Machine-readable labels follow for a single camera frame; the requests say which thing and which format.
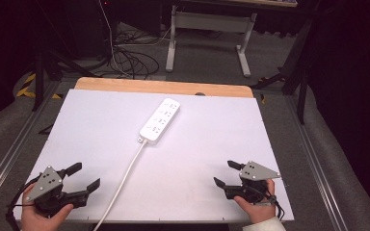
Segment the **wooden table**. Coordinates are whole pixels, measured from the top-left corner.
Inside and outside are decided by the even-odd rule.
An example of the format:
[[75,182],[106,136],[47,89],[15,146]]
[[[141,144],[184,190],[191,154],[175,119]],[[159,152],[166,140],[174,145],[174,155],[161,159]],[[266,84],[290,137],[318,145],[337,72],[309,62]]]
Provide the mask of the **wooden table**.
[[148,81],[82,77],[77,80],[75,88],[77,90],[127,91],[186,95],[203,93],[206,96],[253,98],[252,90],[246,86],[182,83],[155,80]]

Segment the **white board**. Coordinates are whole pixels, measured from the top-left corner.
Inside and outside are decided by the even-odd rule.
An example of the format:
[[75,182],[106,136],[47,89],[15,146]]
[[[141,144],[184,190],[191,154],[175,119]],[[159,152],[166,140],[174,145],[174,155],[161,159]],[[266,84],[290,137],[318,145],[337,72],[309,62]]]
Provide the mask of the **white board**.
[[164,100],[158,93],[70,90],[31,171],[82,169],[66,192],[100,179],[80,222],[241,222],[246,214],[214,183],[240,182],[227,161],[278,169],[253,98],[180,95],[180,109],[156,144],[141,145],[141,128]]

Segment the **person's left hand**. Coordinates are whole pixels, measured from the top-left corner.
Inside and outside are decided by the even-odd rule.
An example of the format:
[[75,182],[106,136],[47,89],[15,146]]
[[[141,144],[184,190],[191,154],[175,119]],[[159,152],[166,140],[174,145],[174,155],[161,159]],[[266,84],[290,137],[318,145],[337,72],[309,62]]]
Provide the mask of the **person's left hand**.
[[27,201],[30,191],[34,185],[26,188],[22,195],[21,230],[22,231],[58,231],[61,224],[73,210],[72,204],[64,206],[55,216],[51,218],[39,214],[32,202]]

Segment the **black tripod stand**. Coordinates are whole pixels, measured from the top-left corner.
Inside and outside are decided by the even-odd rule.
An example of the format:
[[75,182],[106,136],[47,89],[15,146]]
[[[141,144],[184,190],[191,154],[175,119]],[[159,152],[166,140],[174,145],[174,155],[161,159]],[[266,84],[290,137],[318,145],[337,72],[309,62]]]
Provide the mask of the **black tripod stand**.
[[36,112],[42,105],[44,100],[44,73],[47,73],[48,77],[52,81],[60,81],[63,78],[59,63],[65,64],[72,70],[80,73],[84,77],[94,77],[94,74],[89,72],[86,68],[80,66],[76,62],[68,59],[61,53],[50,50],[38,48],[35,51],[35,103],[33,112]]
[[283,66],[279,69],[279,73],[268,79],[263,79],[257,84],[251,86],[252,90],[262,90],[273,83],[284,79],[284,85],[281,87],[283,95],[292,95],[296,89],[300,89],[296,115],[301,124],[304,124],[304,104],[308,83],[304,49],[307,46],[307,39],[312,24],[313,20],[310,18],[305,21],[304,26],[298,33]]

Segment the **white metal desk frame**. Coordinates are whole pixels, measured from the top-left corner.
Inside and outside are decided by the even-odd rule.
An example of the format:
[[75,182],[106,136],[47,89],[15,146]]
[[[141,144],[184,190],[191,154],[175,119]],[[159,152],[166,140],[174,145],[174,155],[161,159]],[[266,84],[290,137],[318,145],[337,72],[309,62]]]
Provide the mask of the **white metal desk frame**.
[[255,24],[256,17],[256,13],[252,13],[250,17],[206,13],[183,13],[178,9],[176,5],[173,5],[171,10],[171,35],[166,61],[166,71],[173,71],[176,48],[175,31],[177,28],[210,30],[244,34],[244,39],[242,43],[238,44],[235,49],[243,72],[243,76],[249,78],[251,76],[251,71],[245,52],[251,38],[251,33]]

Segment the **person's white sleeve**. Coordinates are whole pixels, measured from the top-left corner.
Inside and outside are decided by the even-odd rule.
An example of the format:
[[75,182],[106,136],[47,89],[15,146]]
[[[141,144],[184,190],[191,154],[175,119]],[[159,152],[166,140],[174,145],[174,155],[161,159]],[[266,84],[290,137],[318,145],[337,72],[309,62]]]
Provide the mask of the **person's white sleeve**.
[[286,229],[277,217],[273,217],[255,224],[244,226],[242,231],[286,231]]

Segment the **metal floor rail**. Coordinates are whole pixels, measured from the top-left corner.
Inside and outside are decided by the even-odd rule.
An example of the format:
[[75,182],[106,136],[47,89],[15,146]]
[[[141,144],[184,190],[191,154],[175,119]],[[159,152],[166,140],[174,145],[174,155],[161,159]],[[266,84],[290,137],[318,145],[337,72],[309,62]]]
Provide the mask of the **metal floor rail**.
[[317,153],[310,140],[310,137],[305,129],[305,126],[300,123],[299,118],[296,114],[297,108],[295,106],[293,97],[285,96],[285,102],[289,109],[289,112],[291,113],[294,119],[295,125],[298,128],[301,141],[304,144],[304,154],[307,158],[313,178],[317,184],[318,191],[323,199],[324,205],[329,214],[330,221],[334,228],[334,231],[349,231],[348,226],[337,204],[335,196],[333,195],[330,183],[321,166],[321,163],[319,162]]
[[35,98],[17,97],[0,112],[0,189],[59,85],[59,81],[45,84],[43,100],[35,111]]

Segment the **wooden desk top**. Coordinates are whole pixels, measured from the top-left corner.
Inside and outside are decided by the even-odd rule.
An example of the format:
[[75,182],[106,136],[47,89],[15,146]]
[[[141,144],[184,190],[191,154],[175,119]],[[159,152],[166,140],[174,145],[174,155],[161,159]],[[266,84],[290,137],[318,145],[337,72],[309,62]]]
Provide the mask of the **wooden desk top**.
[[259,5],[259,6],[277,6],[295,8],[298,5],[297,0],[181,0],[188,2],[204,2],[215,4],[239,4],[239,5]]

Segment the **yellow and black floor tape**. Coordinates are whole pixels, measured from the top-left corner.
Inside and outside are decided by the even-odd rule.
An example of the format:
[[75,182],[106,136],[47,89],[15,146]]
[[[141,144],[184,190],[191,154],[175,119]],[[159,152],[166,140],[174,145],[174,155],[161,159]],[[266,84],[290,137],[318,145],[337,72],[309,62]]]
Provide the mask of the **yellow and black floor tape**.
[[35,98],[37,95],[32,90],[32,84],[34,83],[36,79],[36,74],[34,72],[31,72],[27,78],[24,80],[22,86],[20,87],[20,90],[16,93],[16,97],[30,97]]

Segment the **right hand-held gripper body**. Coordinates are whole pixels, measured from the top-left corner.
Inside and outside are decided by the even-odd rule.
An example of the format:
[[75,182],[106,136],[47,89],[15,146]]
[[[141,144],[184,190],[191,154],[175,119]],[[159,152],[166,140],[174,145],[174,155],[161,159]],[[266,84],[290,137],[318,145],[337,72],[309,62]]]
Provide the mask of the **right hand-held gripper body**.
[[238,170],[241,184],[225,185],[225,197],[233,199],[235,196],[240,196],[253,204],[262,203],[264,200],[275,203],[277,198],[270,193],[267,180],[279,178],[280,174],[253,161],[244,165],[243,169]]

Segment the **person's right hand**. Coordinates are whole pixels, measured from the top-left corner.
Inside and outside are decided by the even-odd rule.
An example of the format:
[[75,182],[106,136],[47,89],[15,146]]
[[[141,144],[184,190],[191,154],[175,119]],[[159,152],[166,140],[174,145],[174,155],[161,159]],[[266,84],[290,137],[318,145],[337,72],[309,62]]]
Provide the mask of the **person's right hand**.
[[240,196],[235,196],[233,200],[248,215],[253,224],[257,224],[276,216],[276,206],[274,204],[253,205]]

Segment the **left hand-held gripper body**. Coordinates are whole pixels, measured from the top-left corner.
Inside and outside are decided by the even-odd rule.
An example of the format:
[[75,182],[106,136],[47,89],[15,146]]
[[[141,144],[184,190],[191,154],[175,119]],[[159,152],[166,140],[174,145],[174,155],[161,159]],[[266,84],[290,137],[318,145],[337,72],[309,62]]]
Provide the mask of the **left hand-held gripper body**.
[[41,214],[49,217],[56,215],[67,204],[72,204],[74,209],[85,207],[88,202],[88,192],[64,192],[66,176],[66,169],[55,170],[52,166],[48,166],[37,179],[32,180],[34,187],[27,201],[32,202]]

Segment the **white power strip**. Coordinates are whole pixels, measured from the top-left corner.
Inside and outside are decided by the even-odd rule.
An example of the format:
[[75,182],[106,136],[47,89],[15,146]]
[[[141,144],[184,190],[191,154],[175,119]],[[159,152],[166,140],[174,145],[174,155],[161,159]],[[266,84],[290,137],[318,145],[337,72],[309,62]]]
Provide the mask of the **white power strip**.
[[179,109],[179,102],[165,98],[140,130],[139,142],[156,144],[174,120]]

